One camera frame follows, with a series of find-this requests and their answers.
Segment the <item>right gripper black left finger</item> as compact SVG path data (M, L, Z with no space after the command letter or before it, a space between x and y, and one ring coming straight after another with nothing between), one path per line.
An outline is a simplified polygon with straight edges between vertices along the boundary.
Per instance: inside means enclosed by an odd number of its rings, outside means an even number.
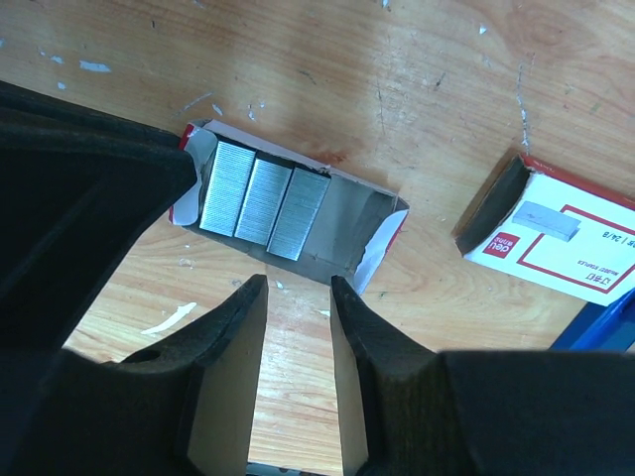
M255 275L121 362L1 346L5 475L242 475L267 321Z

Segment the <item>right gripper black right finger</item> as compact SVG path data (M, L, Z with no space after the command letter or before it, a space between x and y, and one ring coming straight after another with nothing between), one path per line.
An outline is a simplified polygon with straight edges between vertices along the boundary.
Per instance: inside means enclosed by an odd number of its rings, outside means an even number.
M630 353L433 352L330 285L347 475L630 475Z

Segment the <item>silver staple strips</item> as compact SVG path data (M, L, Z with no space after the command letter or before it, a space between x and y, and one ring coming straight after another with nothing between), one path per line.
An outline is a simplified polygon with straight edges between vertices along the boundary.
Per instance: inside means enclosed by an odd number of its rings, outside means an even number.
M262 263L363 293L406 220L397 193L217 120L188 123L196 182L172 224Z

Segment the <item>red staple box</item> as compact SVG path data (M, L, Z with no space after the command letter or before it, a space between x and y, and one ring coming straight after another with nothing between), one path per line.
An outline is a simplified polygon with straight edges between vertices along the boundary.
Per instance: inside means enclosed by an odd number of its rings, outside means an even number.
M599 304L634 289L634 200L515 155L456 228L472 263Z

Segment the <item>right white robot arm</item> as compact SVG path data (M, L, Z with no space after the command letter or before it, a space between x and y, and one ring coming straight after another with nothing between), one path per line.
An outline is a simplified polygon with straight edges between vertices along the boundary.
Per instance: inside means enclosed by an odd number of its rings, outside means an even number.
M268 283L119 363L64 348L194 183L175 135L1 86L1 471L276 475L248 459ZM347 475L630 475L634 357L421 346L330 285Z

